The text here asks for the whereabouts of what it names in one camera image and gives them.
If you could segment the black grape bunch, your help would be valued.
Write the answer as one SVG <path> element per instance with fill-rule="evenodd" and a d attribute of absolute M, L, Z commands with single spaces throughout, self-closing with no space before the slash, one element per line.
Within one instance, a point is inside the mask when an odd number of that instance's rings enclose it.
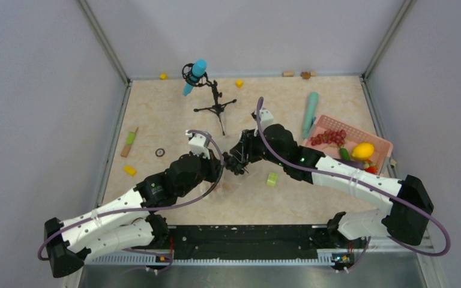
<path fill-rule="evenodd" d="M 247 162 L 243 161 L 241 158 L 228 152 L 223 153 L 223 158 L 224 168 L 232 172 L 234 175 L 244 175 L 245 173 L 249 172 L 246 168 Z"/>

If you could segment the clear zip top bag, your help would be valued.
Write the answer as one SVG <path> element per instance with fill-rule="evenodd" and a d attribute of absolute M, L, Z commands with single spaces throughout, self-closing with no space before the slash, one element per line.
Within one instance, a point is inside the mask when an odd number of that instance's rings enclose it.
<path fill-rule="evenodd" d="M 218 144 L 222 153 L 230 153 L 230 149 L 238 143 L 240 137 L 240 133 L 233 133 L 226 134 L 225 136 L 215 136 L 213 140 Z M 230 170 L 224 169 L 220 182 L 215 186 L 212 192 L 206 196 L 206 200 L 214 202 L 218 199 L 224 199 L 233 192 L 239 191 L 243 188 L 244 181 L 251 175 L 248 169 L 246 169 L 243 174 L 238 175 L 235 175 Z"/>

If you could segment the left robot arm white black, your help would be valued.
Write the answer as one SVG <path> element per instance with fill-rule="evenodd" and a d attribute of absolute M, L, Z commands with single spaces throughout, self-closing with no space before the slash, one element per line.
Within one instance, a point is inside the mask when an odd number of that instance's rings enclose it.
<path fill-rule="evenodd" d="M 203 196 L 179 204 L 202 182 L 221 180 L 224 156 L 184 154 L 164 172 L 146 177 L 117 199 L 69 220 L 51 218 L 44 224 L 44 242 L 37 257 L 48 261 L 55 278 L 68 276 L 100 256 L 128 248 L 160 249 L 170 231 L 159 213 L 195 203 Z"/>

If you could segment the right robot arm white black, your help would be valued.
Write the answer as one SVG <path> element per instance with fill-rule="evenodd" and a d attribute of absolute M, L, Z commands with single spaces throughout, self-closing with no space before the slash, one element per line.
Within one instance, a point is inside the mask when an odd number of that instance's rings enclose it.
<path fill-rule="evenodd" d="M 328 240 L 344 247 L 351 240 L 389 236 L 407 245 L 421 244 L 433 203 L 422 181 L 386 178 L 335 160 L 323 152 L 301 146 L 290 131 L 273 124 L 259 133 L 244 130 L 239 142 L 224 153 L 226 168 L 242 175 L 248 164 L 265 160 L 282 166 L 292 179 L 340 190 L 371 204 L 364 212 L 339 212 L 328 222 Z"/>

